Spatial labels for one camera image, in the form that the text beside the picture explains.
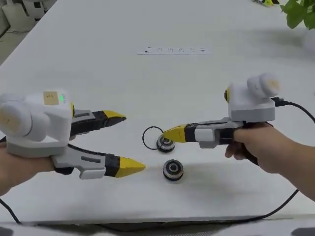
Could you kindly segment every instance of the wrist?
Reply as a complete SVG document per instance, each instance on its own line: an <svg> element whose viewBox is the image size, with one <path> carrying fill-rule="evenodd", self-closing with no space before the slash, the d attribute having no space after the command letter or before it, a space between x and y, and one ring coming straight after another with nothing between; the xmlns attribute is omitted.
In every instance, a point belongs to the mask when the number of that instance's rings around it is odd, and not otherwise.
<svg viewBox="0 0 315 236"><path fill-rule="evenodd" d="M279 174L290 179L303 173L305 164L307 164L305 161L311 153L315 153L315 148L294 141L287 147L288 150L283 154Z"/></svg>

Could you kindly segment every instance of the o-ring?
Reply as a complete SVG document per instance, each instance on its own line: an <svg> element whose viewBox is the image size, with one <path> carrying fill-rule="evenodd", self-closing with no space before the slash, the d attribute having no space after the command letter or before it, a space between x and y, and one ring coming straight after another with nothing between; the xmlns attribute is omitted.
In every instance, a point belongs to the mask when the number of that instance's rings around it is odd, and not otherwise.
<svg viewBox="0 0 315 236"><path fill-rule="evenodd" d="M142 142L143 142L143 145L144 145L146 148L150 149L150 150L159 150L159 148L152 148L152 147L149 147L148 145L146 145L146 143L145 143L145 141L144 141L144 135L146 134L146 132L147 132L149 129L153 129L153 128L158 129L158 130L160 130L160 131L163 133L163 130L162 130L160 127L157 127L157 126L150 126L149 128L147 128L147 129L143 132L143 134L142 134Z"/></svg>

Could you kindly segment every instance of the power strip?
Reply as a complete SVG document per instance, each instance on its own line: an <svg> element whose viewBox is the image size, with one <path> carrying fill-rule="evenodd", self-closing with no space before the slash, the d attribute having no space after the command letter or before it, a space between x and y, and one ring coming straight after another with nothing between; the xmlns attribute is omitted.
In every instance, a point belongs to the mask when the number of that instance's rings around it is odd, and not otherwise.
<svg viewBox="0 0 315 236"><path fill-rule="evenodd" d="M204 47L147 47L138 55L212 55L208 48Z"/></svg>

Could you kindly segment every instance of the hand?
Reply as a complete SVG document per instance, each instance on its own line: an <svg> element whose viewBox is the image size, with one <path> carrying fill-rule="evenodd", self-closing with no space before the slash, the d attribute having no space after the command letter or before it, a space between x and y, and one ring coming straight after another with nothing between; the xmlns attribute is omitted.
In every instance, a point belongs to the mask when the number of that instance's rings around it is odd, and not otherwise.
<svg viewBox="0 0 315 236"><path fill-rule="evenodd" d="M229 145L225 156L237 160L245 157L241 153L241 143L257 157L259 166L269 173L280 173L283 163L292 156L298 145L280 131L267 123L259 123L250 129L238 129L234 132L235 143Z"/></svg>
<svg viewBox="0 0 315 236"><path fill-rule="evenodd" d="M55 169L50 157L24 158L6 152L6 143L0 144L0 196L11 188L26 182L40 172Z"/></svg>

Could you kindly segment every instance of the table surface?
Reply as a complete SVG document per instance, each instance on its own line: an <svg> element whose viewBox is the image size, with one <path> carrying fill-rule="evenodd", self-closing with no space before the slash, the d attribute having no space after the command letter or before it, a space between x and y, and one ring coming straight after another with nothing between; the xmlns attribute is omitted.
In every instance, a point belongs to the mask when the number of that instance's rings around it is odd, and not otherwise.
<svg viewBox="0 0 315 236"><path fill-rule="evenodd" d="M278 7L250 0L59 0L0 67L0 92L61 87L77 109L114 110L127 120L74 140L82 148L131 157L147 168L129 177L80 180L44 173L3 196L22 221L144 222L223 220L268 213L294 187L248 161L224 158L224 147L177 144L169 154L146 149L143 131L227 116L223 92L270 71L281 96L315 113L315 55L300 46L303 26L290 30ZM211 56L137 55L146 46L201 46ZM308 145L312 121L278 108L274 125ZM154 145L158 131L148 132ZM185 167L178 183L161 168ZM276 218L314 214L298 194ZM12 221L0 210L0 221Z"/></svg>

